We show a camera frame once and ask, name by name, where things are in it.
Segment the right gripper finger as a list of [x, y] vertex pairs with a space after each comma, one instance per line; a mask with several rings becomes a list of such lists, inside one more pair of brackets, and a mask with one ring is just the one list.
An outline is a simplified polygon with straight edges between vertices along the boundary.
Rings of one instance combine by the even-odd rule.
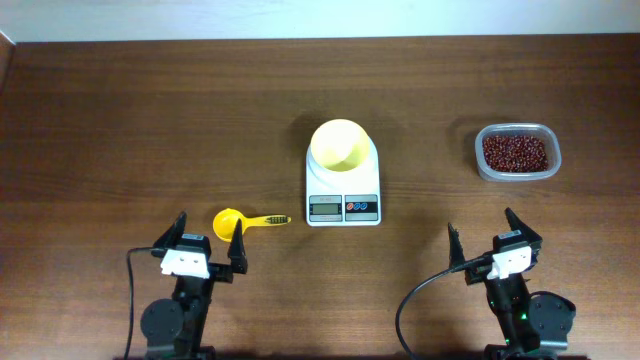
[[538, 245], [542, 243], [542, 237], [521, 221], [511, 208], [507, 207], [505, 209], [505, 216], [511, 230], [519, 230], [528, 243]]
[[459, 232], [451, 223], [448, 224], [449, 238], [449, 268], [461, 269], [466, 263], [463, 247], [459, 239]]

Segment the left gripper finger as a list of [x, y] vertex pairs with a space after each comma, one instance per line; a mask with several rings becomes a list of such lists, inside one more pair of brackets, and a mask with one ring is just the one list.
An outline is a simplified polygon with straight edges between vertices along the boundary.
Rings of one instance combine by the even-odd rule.
[[167, 250], [174, 248], [184, 234], [187, 220], [187, 213], [182, 211], [169, 229], [164, 232], [153, 244], [157, 250]]
[[248, 270], [248, 260], [243, 241], [243, 223], [236, 222], [232, 239], [228, 249], [228, 258], [233, 273], [246, 274]]

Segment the yellow measuring scoop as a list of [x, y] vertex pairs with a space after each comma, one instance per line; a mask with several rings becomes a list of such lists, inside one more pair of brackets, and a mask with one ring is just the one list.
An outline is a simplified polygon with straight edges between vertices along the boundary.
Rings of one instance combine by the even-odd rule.
[[287, 215], [264, 215], [258, 217], [246, 217], [239, 210], [226, 208], [215, 215], [212, 227], [215, 235], [222, 241], [230, 242], [236, 229], [241, 223], [242, 232], [251, 227], [270, 227], [289, 224], [292, 218]]

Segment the red beans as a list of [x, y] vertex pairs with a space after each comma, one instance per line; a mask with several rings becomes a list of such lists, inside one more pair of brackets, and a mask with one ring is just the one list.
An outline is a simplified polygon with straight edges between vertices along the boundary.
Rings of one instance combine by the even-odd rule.
[[497, 172], [534, 173], [549, 168], [545, 144], [525, 135], [494, 135], [482, 141], [487, 165]]

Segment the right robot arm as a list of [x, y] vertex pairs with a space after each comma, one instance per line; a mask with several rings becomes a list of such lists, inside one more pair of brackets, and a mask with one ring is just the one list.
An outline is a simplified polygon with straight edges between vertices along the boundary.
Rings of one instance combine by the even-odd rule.
[[552, 292], [528, 290], [524, 273], [537, 264], [543, 238], [513, 210], [507, 208], [505, 216], [510, 230], [496, 235], [492, 249], [471, 260], [464, 256], [459, 232], [449, 226], [449, 268], [462, 271], [467, 285], [486, 288], [505, 343], [486, 346], [484, 359], [556, 359], [568, 348], [576, 306]]

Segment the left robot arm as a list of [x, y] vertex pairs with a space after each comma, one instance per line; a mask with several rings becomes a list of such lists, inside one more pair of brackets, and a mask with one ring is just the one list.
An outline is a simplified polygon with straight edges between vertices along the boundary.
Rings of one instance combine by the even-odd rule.
[[241, 220], [232, 227], [228, 264], [210, 261], [209, 238], [186, 233], [186, 220], [182, 212], [150, 248], [161, 260], [161, 273], [176, 283], [169, 298], [152, 302], [141, 316], [146, 359], [214, 359], [215, 349], [201, 344], [214, 285], [231, 284], [236, 274], [248, 270]]

